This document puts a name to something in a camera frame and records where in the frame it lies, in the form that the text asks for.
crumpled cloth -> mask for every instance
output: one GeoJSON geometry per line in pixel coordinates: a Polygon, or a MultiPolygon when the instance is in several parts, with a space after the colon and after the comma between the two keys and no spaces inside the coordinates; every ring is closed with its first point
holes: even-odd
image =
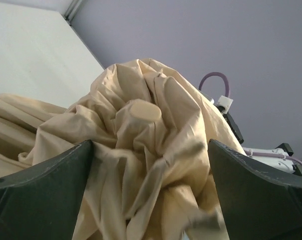
{"type": "Polygon", "coordinates": [[[73,240],[180,239],[218,206],[207,154],[212,138],[244,153],[217,108],[153,59],[108,67],[68,109],[0,94],[0,177],[94,142],[73,240]],[[134,101],[157,105],[161,119],[133,120],[134,101]]]}

fabric fold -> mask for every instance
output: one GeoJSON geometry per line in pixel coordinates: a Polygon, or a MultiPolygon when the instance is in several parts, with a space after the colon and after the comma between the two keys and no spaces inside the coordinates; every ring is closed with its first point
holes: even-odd
{"type": "Polygon", "coordinates": [[[219,204],[208,141],[244,153],[217,108],[149,58],[108,67],[68,109],[0,94],[0,177],[87,139],[95,159],[73,240],[179,240],[219,204]]]}

cable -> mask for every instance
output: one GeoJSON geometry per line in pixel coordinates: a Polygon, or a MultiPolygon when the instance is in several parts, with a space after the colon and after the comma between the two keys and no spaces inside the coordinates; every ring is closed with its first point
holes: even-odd
{"type": "Polygon", "coordinates": [[[288,159],[288,160],[294,161],[294,162],[296,162],[296,163],[298,163],[298,164],[300,164],[300,165],[302,166],[302,161],[300,161],[299,159],[293,158],[293,157],[291,157],[291,156],[284,156],[284,155],[275,154],[275,153],[273,153],[273,154],[271,154],[271,153],[270,153],[270,154],[269,154],[269,153],[267,154],[267,153],[262,153],[262,152],[261,152],[261,153],[258,153],[258,152],[257,152],[257,153],[256,153],[256,152],[254,153],[254,152],[250,152],[250,151],[246,151],[246,150],[245,150],[245,153],[246,153],[247,155],[250,155],[250,156],[257,156],[257,157],[258,157],[258,156],[261,156],[261,157],[266,157],[266,158],[267,158],[267,157],[268,157],[268,158],[269,158],[269,157],[270,157],[270,158],[273,157],[273,158],[277,158],[277,159],[278,159],[278,158],[279,158],[279,159],[280,159],[280,158],[281,158],[281,159],[288,159]]]}
{"type": "Polygon", "coordinates": [[[202,78],[202,80],[200,82],[200,85],[199,85],[199,90],[200,91],[202,90],[202,86],[203,86],[204,81],[207,80],[209,77],[212,77],[212,76],[216,76],[216,77],[222,78],[222,80],[224,81],[224,85],[225,85],[225,95],[224,96],[228,98],[230,96],[230,84],[229,84],[229,81],[228,81],[227,77],[224,74],[222,74],[220,72],[217,72],[217,71],[211,72],[211,73],[205,75],[204,78],[202,78]]]}
{"type": "MultiPolygon", "coordinates": [[[[207,74],[207,75],[205,75],[204,77],[203,77],[203,79],[201,80],[201,82],[200,82],[200,84],[199,84],[199,90],[201,91],[202,90],[202,86],[203,86],[203,84],[204,84],[204,82],[205,82],[205,80],[207,80],[209,77],[212,77],[212,76],[216,76],[216,77],[220,77],[220,78],[222,78],[222,80],[224,81],[224,85],[225,85],[225,97],[229,97],[230,96],[230,84],[229,84],[229,81],[228,81],[228,79],[227,79],[227,77],[224,75],[224,74],[222,74],[222,73],[220,73],[220,72],[218,72],[218,71],[215,71],[215,72],[211,72],[211,73],[209,73],[209,74],[207,74]]],[[[261,156],[261,157],[273,157],[273,158],[281,158],[281,159],[288,159],[288,160],[291,160],[291,161],[293,161],[293,162],[295,162],[295,163],[298,163],[298,164],[300,164],[301,166],[302,166],[302,161],[300,161],[299,159],[296,159],[296,158],[293,158],[293,157],[291,157],[291,156],[284,156],[284,155],[280,155],[280,154],[267,154],[267,153],[254,153],[254,152],[249,152],[249,151],[245,151],[245,153],[246,154],[248,154],[248,155],[250,155],[250,156],[261,156]]]]}

white connector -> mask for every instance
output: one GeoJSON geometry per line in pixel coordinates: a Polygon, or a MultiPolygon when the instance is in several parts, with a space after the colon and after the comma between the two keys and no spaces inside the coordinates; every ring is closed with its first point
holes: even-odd
{"type": "Polygon", "coordinates": [[[227,112],[229,111],[231,104],[233,103],[233,99],[230,99],[228,97],[225,96],[221,96],[219,98],[219,100],[216,103],[216,106],[222,106],[224,107],[224,110],[222,111],[223,114],[227,114],[227,112]]]}

robotic hand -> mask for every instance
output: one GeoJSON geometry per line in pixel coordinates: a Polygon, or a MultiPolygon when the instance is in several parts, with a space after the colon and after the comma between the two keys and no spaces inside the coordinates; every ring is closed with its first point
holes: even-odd
{"type": "MultiPolygon", "coordinates": [[[[230,126],[232,132],[234,133],[236,139],[239,141],[240,144],[244,142],[243,136],[241,131],[235,121],[233,120],[232,116],[229,113],[230,106],[233,102],[232,99],[229,98],[230,95],[230,87],[229,82],[226,76],[220,72],[211,72],[204,76],[202,81],[199,85],[199,91],[212,103],[214,104],[219,111],[222,113],[224,119],[230,126]],[[220,99],[216,104],[214,104],[214,99],[209,97],[208,95],[204,94],[201,89],[204,81],[211,76],[218,76],[221,77],[225,84],[225,95],[221,96],[220,99]]],[[[298,176],[302,176],[302,162],[296,158],[293,158],[293,151],[289,144],[282,143],[275,149],[254,149],[254,148],[243,148],[247,156],[269,165],[270,167],[276,168],[278,170],[295,174],[298,176]]]]}

